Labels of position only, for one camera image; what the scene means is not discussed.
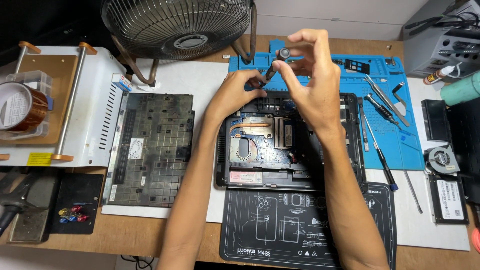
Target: glue bottle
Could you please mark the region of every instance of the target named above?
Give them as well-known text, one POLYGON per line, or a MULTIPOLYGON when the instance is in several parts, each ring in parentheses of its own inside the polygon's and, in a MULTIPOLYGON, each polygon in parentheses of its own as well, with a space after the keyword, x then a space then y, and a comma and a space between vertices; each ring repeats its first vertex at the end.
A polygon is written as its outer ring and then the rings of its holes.
POLYGON ((425 79, 423 79, 423 83, 428 85, 428 86, 433 84, 433 83, 436 83, 436 82, 440 81, 441 79, 445 78, 450 73, 452 73, 452 71, 454 69, 455 69, 455 66, 447 66, 447 67, 444 67, 440 70, 437 70, 435 73, 432 73, 432 74, 428 75, 427 77, 425 77, 425 79))

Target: desk fan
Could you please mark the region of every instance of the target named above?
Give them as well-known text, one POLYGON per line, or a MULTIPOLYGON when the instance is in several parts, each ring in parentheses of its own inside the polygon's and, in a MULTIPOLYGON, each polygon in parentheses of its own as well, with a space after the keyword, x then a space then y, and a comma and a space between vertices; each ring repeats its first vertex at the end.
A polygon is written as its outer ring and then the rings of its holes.
POLYGON ((104 0, 102 19, 138 79, 155 85, 158 60, 186 60, 228 44, 250 63, 255 55, 253 0, 104 0), (236 41, 251 21, 250 55, 236 41), (145 79, 132 56, 154 59, 145 79))

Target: screwdriver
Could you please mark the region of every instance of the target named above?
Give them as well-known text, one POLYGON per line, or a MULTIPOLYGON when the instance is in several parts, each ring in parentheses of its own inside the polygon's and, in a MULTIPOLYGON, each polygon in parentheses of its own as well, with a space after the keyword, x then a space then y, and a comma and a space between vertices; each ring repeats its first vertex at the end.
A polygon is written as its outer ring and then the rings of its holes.
MULTIPOLYGON (((273 59, 272 62, 274 62, 276 60, 285 61, 289 57, 290 57, 290 50, 287 49, 287 48, 281 48, 281 49, 278 50, 277 57, 275 59, 273 59)), ((262 78, 262 82, 260 83, 260 89, 262 89, 266 84, 268 84, 270 82, 270 80, 272 79, 273 75, 275 75, 276 72, 277 72, 277 70, 275 70, 273 65, 270 65, 270 67, 268 68, 264 77, 262 78)))
POLYGON ((378 103, 376 100, 374 100, 372 98, 372 93, 369 93, 368 95, 365 96, 365 99, 370 101, 370 103, 375 107, 375 110, 377 110, 377 112, 383 117, 385 118, 385 120, 388 120, 394 124, 396 124, 398 126, 398 128, 400 130, 402 130, 402 128, 398 125, 398 121, 395 121, 395 119, 393 119, 393 115, 392 113, 387 110, 387 108, 385 108, 384 105, 381 105, 380 103, 378 103))
POLYGON ((390 190, 395 191, 398 189, 398 186, 395 183, 395 179, 393 179, 392 172, 390 171, 390 168, 387 165, 387 161, 385 160, 385 156, 382 150, 378 147, 377 141, 375 140, 375 136, 373 136, 372 128, 370 127, 370 124, 368 123, 366 116, 365 116, 365 122, 367 123, 368 130, 370 130, 370 134, 372 135, 372 138, 373 138, 373 147, 375 147, 375 149, 377 150, 378 158, 380 159, 380 162, 384 167, 385 177, 387 177, 388 184, 390 185, 390 190))

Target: metal fan stand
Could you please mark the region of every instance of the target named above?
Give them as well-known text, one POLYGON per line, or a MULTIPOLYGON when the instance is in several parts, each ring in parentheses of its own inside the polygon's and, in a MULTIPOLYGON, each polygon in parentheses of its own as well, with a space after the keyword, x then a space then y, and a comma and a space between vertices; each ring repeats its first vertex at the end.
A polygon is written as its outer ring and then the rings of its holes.
MULTIPOLYGON (((253 60, 253 58, 255 57, 255 48, 256 48, 255 46, 256 46, 256 42, 257 42, 257 7, 256 7, 256 5, 253 1, 252 1, 250 18, 251 18, 251 20, 250 20, 250 22, 251 22, 251 25, 250 25, 250 54, 247 55, 245 50, 243 50, 243 48, 241 47, 238 39, 235 40, 231 44, 233 49, 242 57, 242 60, 245 64, 249 64, 253 60)), ((131 57, 130 53, 122 46, 122 44, 120 44, 119 40, 117 39, 117 37, 114 34, 112 34, 112 40, 113 40, 113 43, 115 43, 115 46, 117 46, 117 48, 119 49, 119 51, 122 54, 122 56, 124 57, 124 59, 126 60, 127 64, 133 70, 133 73, 135 73, 135 75, 137 75, 138 79, 142 83, 147 84, 151 87, 154 87, 155 84, 156 84, 155 76, 156 76, 156 70, 157 70, 157 67, 158 67, 159 59, 154 59, 153 60, 152 68, 150 69, 150 76, 147 80, 147 79, 145 79, 142 72, 138 68, 137 64, 135 63, 135 60, 131 57)))

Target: blue silicone repair mat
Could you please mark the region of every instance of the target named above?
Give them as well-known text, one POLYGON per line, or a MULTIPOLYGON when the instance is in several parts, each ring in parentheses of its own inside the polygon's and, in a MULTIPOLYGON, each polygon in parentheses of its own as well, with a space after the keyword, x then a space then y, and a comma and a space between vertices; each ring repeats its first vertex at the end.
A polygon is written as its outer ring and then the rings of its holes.
MULTIPOLYGON (((229 71, 242 69, 258 69, 262 74, 270 67, 272 60, 275 58, 275 51, 284 47, 285 43, 279 40, 270 41, 270 52, 257 52, 253 61, 246 65, 240 57, 231 57, 229 71)), ((367 117, 379 147, 382 149, 388 166, 393 170, 423 170, 425 161, 418 137, 417 127, 413 116, 412 103, 410 100, 410 91, 408 89, 407 78, 404 74, 402 63, 398 57, 395 57, 395 65, 387 65, 385 57, 381 55, 346 55, 332 54, 332 59, 342 60, 350 59, 370 65, 370 77, 372 80, 388 95, 393 103, 398 100, 392 94, 393 88, 400 82, 405 85, 397 91, 397 94, 407 103, 407 114, 405 119, 410 124, 406 127, 399 118, 393 113, 394 119, 399 122, 402 130, 385 120, 373 107, 373 105, 364 100, 363 107, 365 116, 367 117)), ((340 92, 354 93, 357 97, 364 97, 369 93, 373 93, 373 98, 386 108, 387 105, 373 91, 367 81, 364 80, 365 74, 347 72, 344 65, 340 65, 342 74, 340 77, 340 92)), ((298 77, 303 85, 307 85, 309 79, 304 76, 298 77)), ((288 91, 280 74, 275 74, 270 83, 264 87, 265 90, 288 91)), ((366 169, 382 169, 382 164, 378 159, 377 152, 373 148, 372 135, 367 129, 367 137, 370 151, 363 150, 363 159, 366 169)))

